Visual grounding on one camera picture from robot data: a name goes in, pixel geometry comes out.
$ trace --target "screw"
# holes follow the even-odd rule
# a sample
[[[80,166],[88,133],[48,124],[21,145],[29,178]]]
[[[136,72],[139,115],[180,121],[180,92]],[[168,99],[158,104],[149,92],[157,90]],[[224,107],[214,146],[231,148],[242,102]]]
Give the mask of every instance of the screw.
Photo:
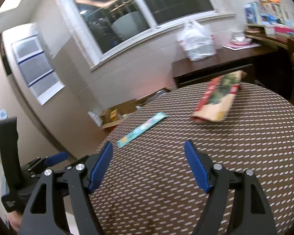
[[[222,169],[222,165],[221,164],[214,164],[213,168],[216,170],[221,170]]]
[[[52,174],[52,170],[51,169],[46,169],[45,172],[44,172],[44,174],[46,176],[50,176]]]
[[[249,176],[252,176],[252,175],[254,175],[254,172],[251,169],[247,169],[246,174]]]
[[[77,170],[83,170],[85,168],[84,164],[77,164],[75,167]]]

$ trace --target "round table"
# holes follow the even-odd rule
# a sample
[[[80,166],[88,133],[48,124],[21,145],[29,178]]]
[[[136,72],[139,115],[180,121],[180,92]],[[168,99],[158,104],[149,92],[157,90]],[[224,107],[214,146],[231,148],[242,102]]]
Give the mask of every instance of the round table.
[[[241,83],[225,121],[198,123],[190,116],[206,88],[202,83],[168,93],[133,113],[107,137],[113,143],[113,159],[91,195],[106,234],[192,233],[208,195],[198,188],[185,158],[188,139],[229,170],[253,169],[278,234],[292,225],[294,107],[270,90]],[[117,147],[117,140],[160,111],[169,117]],[[233,197],[234,191],[229,191],[219,234],[226,231]]]

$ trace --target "red and beige package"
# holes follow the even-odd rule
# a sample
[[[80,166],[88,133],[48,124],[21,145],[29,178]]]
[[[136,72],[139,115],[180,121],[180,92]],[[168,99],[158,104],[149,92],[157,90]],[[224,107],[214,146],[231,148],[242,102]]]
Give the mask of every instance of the red and beige package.
[[[212,79],[191,117],[199,121],[223,121],[245,75],[243,71],[236,71]]]

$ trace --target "refrigerator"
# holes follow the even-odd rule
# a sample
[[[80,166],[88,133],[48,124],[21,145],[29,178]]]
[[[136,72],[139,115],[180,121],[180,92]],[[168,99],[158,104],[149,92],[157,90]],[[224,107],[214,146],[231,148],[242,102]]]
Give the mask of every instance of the refrigerator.
[[[21,165],[66,151],[93,154],[106,134],[53,69],[35,24],[0,34],[0,120],[17,117]]]

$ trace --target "green food image on package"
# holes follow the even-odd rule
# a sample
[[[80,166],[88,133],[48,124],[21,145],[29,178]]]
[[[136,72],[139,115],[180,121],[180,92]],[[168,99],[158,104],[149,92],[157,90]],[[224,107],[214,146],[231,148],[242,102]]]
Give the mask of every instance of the green food image on package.
[[[218,104],[223,97],[228,95],[231,91],[233,85],[236,85],[239,82],[239,79],[235,77],[232,73],[222,76],[218,87],[213,90],[207,104]]]

